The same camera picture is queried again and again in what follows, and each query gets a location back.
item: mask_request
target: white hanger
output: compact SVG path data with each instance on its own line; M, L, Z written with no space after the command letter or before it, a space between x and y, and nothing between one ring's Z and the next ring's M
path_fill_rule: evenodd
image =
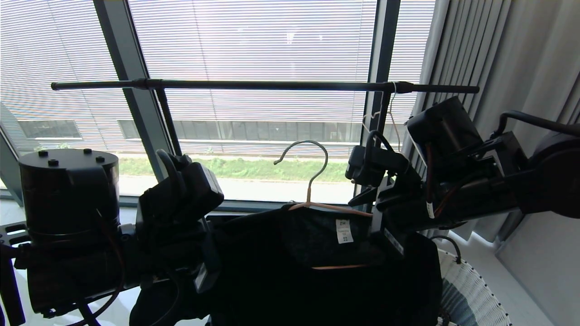
M282 156L280 156L280 159L274 162L274 165L282 162L282 160L284 159L284 157L286 156L286 153L288 152L288 150L290 148L292 148L295 145L298 144L302 144L302 143L312 143L315 144L316 146L320 147L323 151L324 151L324 165L322 166L322 169L320 169L320 171L318 171L308 182L308 191L306 193L306 202L303 202L301 204L296 204L292 207L290 207L288 210L292 211L296 208L300 208L300 207L310 207L310 206L316 206L316 207L322 207L322 208L328 208L328 209L333 209L335 211L339 211L339 212L344 212L344 213L350 213L350 214L356 214L356 215L362 215L362 216L367 216L367 217L372 217L372 214L370 213L366 213L366 212L361 212L361 211L357 211L356 209L350 209L350 208L344 208L344 207L339 207L339 206L333 206L333 205L327 205L327 204L319 204L317 202L311 202L310 201L310 194L312 193L312 182L316 179L317 176L319 176L321 173L324 172L324 169L326 169L326 166L328 164L328 152L326 150L326 148L324 148L324 146L320 145L319 142L315 142L313 140L301 140L299 142L294 142L292 143L290 146L286 147L286 149L284 150L284 152L282 153Z

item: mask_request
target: white wicker basket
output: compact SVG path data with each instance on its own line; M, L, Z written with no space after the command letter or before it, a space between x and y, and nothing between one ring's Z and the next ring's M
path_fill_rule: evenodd
M508 314L481 275L465 260L460 261L457 256L439 249L443 278L441 307L450 316L449 325L511 326Z

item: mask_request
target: metal hook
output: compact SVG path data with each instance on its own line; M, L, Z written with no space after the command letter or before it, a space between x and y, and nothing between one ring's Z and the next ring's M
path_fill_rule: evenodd
M282 162L282 160L284 159L284 157L286 156L286 153L288 152L288 150L290 150L290 148L294 147L295 145L302 144L302 143L315 144L316 146L320 147L324 152L324 165L322 166L322 169L320 169L320 171L318 171L308 182L308 194L306 196L306 202L310 202L310 188L312 187L312 182L316 179L317 176L319 176L321 173L324 172L324 169L326 169L326 165L328 164L328 152L326 151L324 146L322 146L319 142L316 142L314 140L301 140L299 142L294 142L290 146L286 147L286 149L282 153L282 156L280 156L279 160L276 160L274 162L274 165Z

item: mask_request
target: green lawn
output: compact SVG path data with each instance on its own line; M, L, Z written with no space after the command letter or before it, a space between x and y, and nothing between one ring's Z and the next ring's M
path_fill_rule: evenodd
M284 160L278 165L276 159L247 161L242 158L224 160L212 158L209 160L194 159L202 163L219 178L232 179L264 179L264 180L310 180L320 170L322 161L316 160ZM346 182L346 163L329 162L324 172L316 178L317 181ZM119 172L122 175L153 175L153 170L147 158L125 157L119 159Z

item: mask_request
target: gray curtain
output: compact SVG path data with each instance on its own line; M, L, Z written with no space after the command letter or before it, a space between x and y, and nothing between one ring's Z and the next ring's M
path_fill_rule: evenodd
M578 123L579 6L576 0L438 0L421 83L479 86L480 93L459 98L483 138L506 110ZM453 95L421 94L414 112ZM528 156L547 133L514 121L507 130ZM403 153L424 171L411 142L405 142ZM490 242L497 236L504 240L521 218L518 212L490 216L454 232L466 240L473 231Z

